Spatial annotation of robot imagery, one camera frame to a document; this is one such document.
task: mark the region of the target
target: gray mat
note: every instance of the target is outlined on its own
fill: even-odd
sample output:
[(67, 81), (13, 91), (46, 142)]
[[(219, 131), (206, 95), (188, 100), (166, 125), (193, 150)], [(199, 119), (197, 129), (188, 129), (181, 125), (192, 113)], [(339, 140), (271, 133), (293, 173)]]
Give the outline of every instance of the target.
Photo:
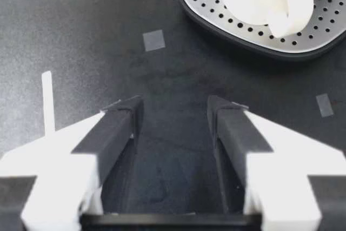
[[(145, 52), (143, 33), (165, 48)], [(143, 95), (145, 120), (131, 212), (221, 211), (207, 97), (246, 104), (343, 148), (346, 48), (289, 65), (222, 44), (178, 0), (0, 0), (0, 151), (43, 135), (41, 73), (52, 71), (56, 126)], [(327, 93), (334, 116), (322, 118)]]

